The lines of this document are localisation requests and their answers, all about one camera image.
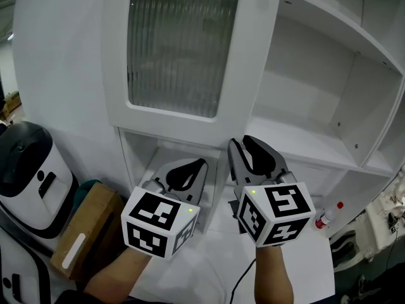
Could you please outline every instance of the glass panel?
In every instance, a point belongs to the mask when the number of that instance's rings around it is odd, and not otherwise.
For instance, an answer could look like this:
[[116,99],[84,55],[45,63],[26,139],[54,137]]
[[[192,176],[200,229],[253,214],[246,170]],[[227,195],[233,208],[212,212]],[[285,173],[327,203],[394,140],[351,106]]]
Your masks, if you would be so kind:
[[131,0],[132,104],[214,117],[238,0]]

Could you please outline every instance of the white cube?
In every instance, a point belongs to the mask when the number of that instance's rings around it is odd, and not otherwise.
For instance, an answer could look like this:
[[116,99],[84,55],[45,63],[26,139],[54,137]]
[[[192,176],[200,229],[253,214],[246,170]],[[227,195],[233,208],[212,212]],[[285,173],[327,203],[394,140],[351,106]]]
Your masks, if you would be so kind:
[[305,183],[246,186],[237,218],[257,247],[295,240],[315,215]]
[[127,246],[170,259],[196,227],[200,208],[135,187],[121,214]]

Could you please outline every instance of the cabinet door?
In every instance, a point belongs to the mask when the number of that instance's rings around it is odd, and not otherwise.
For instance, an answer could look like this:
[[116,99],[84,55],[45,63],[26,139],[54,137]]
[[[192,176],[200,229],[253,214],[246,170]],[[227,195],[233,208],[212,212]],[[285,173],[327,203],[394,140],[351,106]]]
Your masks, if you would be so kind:
[[278,0],[104,0],[111,125],[224,147],[242,137]]

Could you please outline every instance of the white wall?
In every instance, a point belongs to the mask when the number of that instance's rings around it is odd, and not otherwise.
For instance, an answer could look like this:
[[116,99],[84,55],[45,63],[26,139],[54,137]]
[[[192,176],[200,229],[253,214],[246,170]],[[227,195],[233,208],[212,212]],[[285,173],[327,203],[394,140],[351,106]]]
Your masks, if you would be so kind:
[[27,119],[49,129],[82,182],[129,196],[118,131],[109,126],[100,60],[103,0],[17,0],[13,51]]
[[0,76],[5,96],[18,90],[15,79],[13,50],[11,43],[8,41],[0,44]]

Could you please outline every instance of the white tape strip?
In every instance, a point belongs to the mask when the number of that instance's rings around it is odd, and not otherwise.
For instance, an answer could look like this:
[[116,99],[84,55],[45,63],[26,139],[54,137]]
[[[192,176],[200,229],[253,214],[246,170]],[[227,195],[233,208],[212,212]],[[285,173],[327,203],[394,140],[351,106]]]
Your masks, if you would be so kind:
[[75,255],[77,251],[80,249],[80,246],[83,244],[84,240],[86,238],[86,235],[84,233],[80,233],[74,242],[73,246],[70,248],[68,254],[65,256],[65,259],[62,262],[62,267],[64,269],[69,268],[70,264],[72,263],[73,258],[75,258]]

